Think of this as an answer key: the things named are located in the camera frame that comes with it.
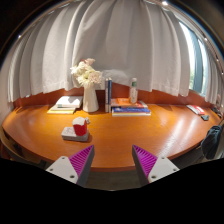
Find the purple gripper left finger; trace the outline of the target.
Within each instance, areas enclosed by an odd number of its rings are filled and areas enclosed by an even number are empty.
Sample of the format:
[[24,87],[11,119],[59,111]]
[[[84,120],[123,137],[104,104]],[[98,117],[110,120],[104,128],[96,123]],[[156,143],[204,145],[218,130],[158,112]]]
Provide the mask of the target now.
[[61,156],[46,171],[84,187],[95,155],[94,146],[88,146],[70,157]]

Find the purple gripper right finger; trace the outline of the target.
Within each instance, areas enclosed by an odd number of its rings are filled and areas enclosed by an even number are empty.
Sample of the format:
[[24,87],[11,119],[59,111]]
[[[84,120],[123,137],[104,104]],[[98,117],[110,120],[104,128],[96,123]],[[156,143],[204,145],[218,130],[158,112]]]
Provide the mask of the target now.
[[136,145],[132,146],[132,157],[142,186],[179,170],[168,158],[164,156],[157,157]]

